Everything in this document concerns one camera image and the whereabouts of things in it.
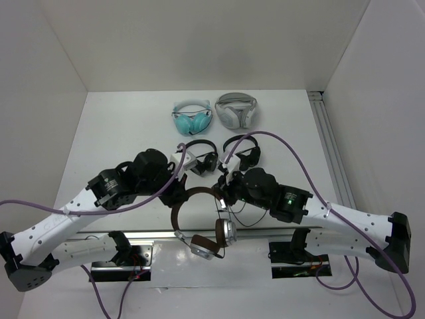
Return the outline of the brown silver headphones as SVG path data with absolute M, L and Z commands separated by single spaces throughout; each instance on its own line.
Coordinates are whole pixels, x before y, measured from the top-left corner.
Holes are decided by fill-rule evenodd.
M 179 264 L 192 259 L 222 260 L 237 241 L 235 222 L 226 212 L 226 202 L 210 187 L 191 187 L 171 206 L 164 217 L 173 233 L 173 256 Z

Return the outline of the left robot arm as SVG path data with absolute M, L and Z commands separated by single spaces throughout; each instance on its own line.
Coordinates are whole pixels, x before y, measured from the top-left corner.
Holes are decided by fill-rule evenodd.
M 8 279 L 19 292 L 35 289 L 54 274 L 97 261 L 126 264 L 132 247 L 122 231 L 71 243 L 83 228 L 108 215 L 139 208 L 156 198 L 170 207 L 184 198 L 181 170 L 189 157 L 179 144 L 173 159 L 155 149 L 136 155 L 115 168 L 105 169 L 60 209 L 36 203 L 4 200 L 50 212 L 36 225 L 19 233 L 1 233 L 1 256 Z

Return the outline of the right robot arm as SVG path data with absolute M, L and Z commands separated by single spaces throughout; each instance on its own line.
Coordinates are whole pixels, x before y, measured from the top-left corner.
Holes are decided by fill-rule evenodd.
M 321 200 L 309 191 L 279 184 L 259 167 L 225 174 L 213 190 L 228 205 L 243 201 L 280 222 L 299 225 L 290 243 L 291 256 L 298 261 L 346 255 L 369 259 L 389 272 L 409 271 L 411 230 L 402 213 L 375 215 Z

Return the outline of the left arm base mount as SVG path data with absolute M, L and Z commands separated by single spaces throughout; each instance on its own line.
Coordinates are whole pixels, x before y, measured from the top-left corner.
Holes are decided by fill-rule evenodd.
M 96 261 L 90 265 L 90 273 L 96 282 L 136 282 L 151 280 L 153 241 L 130 239 L 131 251 L 118 265 L 112 261 Z

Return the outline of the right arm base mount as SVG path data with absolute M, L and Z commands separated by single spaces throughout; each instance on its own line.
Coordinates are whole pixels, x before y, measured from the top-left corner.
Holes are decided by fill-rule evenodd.
M 306 237 L 310 232 L 310 229 L 296 229 L 290 240 L 269 242 L 273 279 L 332 276 L 328 255 L 306 251 Z

